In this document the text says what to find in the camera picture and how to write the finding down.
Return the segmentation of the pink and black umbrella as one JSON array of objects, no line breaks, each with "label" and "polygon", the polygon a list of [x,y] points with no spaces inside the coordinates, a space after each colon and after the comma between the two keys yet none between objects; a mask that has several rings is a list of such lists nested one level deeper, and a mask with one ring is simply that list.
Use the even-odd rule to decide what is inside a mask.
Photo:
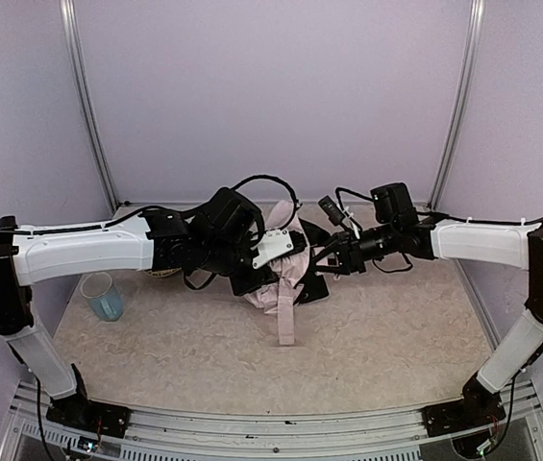
[{"label": "pink and black umbrella", "polygon": [[309,250],[312,243],[312,238],[306,236],[305,223],[300,220],[299,213],[290,217],[291,212],[292,204],[281,200],[265,218],[265,225],[275,230],[280,225],[288,224],[287,231],[296,231],[305,237],[306,247],[296,255],[281,255],[271,260],[268,268],[278,280],[265,283],[253,293],[243,296],[253,307],[261,309],[266,315],[276,317],[280,346],[295,344],[294,306],[305,290],[304,276],[310,262]]}]

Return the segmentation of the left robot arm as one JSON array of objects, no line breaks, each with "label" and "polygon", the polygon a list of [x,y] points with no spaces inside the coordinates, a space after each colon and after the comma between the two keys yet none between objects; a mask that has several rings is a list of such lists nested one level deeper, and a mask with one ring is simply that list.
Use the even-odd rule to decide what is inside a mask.
[{"label": "left robot arm", "polygon": [[260,209],[220,188],[192,210],[144,206],[112,221],[72,227],[20,226],[0,219],[0,336],[50,398],[48,418],[83,430],[122,436],[129,411],[91,400],[83,378],[66,365],[33,311],[32,286],[61,277],[113,270],[204,270],[231,281],[238,296],[272,279],[267,244],[282,237]]}]

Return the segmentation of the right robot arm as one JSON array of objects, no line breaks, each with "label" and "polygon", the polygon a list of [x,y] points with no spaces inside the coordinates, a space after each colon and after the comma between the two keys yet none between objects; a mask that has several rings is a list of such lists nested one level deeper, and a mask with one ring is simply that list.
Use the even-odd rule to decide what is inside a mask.
[{"label": "right robot arm", "polygon": [[521,314],[482,366],[463,385],[458,399],[422,410],[431,437],[509,420],[501,393],[543,352],[543,217],[496,221],[420,211],[407,186],[393,182],[371,190],[376,226],[347,229],[348,214],[337,199],[318,203],[339,232],[314,243],[308,272],[322,276],[363,273],[368,263],[388,255],[473,263],[502,271],[521,271],[527,298]]}]

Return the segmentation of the yellow woven bamboo tray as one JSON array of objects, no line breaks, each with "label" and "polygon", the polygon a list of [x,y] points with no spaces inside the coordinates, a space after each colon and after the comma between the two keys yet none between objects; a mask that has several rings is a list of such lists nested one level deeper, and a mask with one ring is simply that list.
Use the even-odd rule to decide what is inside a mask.
[{"label": "yellow woven bamboo tray", "polygon": [[156,278],[156,279],[164,279],[164,278],[169,278],[169,277],[176,276],[180,272],[181,272],[181,270],[179,268],[177,268],[177,269],[157,270],[157,271],[149,270],[149,271],[147,271],[147,275],[152,277],[152,278]]}]

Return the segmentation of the light blue cup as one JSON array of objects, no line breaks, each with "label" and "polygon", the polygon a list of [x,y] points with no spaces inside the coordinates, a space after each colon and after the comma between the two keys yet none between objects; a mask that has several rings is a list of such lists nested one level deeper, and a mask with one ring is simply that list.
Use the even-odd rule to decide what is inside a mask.
[{"label": "light blue cup", "polygon": [[80,284],[80,293],[102,321],[115,322],[122,316],[123,302],[108,273],[84,275]]}]

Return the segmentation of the aluminium front rail frame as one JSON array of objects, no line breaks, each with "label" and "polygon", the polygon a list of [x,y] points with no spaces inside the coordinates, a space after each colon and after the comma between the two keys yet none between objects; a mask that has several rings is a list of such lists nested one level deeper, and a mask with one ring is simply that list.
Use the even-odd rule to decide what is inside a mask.
[{"label": "aluminium front rail frame", "polygon": [[543,460],[543,409],[530,381],[501,393],[509,420],[460,425],[456,400],[328,414],[236,415],[129,405],[100,430],[47,420],[19,383],[0,460]]}]

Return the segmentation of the right aluminium corner post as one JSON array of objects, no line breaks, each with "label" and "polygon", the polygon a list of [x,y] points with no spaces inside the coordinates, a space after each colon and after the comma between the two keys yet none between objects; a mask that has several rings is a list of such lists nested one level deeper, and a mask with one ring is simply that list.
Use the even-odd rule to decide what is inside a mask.
[{"label": "right aluminium corner post", "polygon": [[438,209],[441,204],[445,187],[451,176],[453,161],[457,154],[457,144],[469,103],[475,69],[477,67],[485,6],[485,0],[473,0],[470,3],[468,28],[459,71],[457,91],[448,131],[443,144],[441,160],[436,171],[432,191],[428,200],[428,207],[430,210]]}]

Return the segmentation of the aluminium corner post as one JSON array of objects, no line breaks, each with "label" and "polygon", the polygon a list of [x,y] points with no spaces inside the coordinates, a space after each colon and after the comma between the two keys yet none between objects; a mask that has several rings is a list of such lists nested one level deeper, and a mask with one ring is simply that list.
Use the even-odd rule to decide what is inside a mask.
[{"label": "aluminium corner post", "polygon": [[470,3],[468,28],[459,71],[457,91],[448,131],[443,144],[441,160],[436,171],[432,191],[428,200],[428,207],[430,210],[438,209],[441,204],[445,187],[451,176],[453,161],[457,154],[457,144],[469,103],[475,69],[477,67],[485,6],[485,0],[473,0]]},{"label": "aluminium corner post", "polygon": [[77,98],[84,120],[93,163],[109,210],[111,212],[116,212],[120,203],[111,177],[108,160],[104,152],[104,146],[101,140],[99,126],[94,113],[91,93],[86,78],[86,65],[78,28],[75,2],[72,0],[61,0],[60,12],[67,53],[72,68]]}]

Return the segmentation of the left aluminium corner post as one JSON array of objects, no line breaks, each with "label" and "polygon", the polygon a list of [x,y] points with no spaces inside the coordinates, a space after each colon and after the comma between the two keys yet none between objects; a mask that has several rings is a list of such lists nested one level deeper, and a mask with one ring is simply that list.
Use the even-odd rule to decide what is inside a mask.
[{"label": "left aluminium corner post", "polygon": [[86,78],[86,65],[78,28],[75,2],[72,0],[61,0],[60,12],[67,53],[72,68],[77,98],[84,120],[93,163],[109,210],[111,212],[116,212],[120,203],[111,177],[108,160],[104,152],[104,146],[101,140],[99,126],[94,113],[91,93]]}]

